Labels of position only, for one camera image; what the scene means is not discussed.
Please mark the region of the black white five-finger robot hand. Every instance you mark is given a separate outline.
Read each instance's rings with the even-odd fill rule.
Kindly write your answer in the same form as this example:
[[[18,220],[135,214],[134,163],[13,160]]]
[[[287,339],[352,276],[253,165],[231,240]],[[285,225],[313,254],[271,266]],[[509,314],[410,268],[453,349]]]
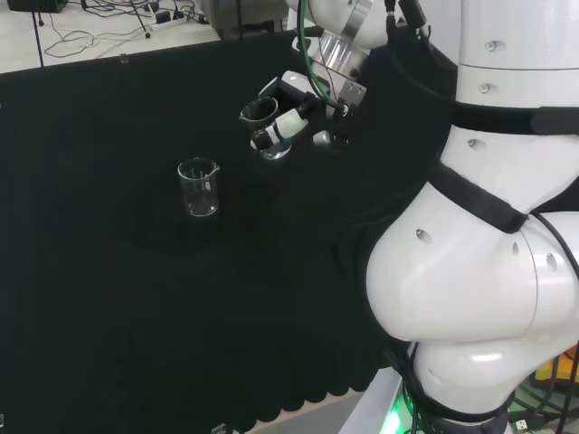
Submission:
[[[250,146],[267,160],[284,157],[315,120],[326,126],[312,136],[314,146],[341,150],[348,145],[344,122],[352,106],[332,108],[314,90],[307,76],[286,71],[271,80],[240,112],[239,121],[250,133]]]

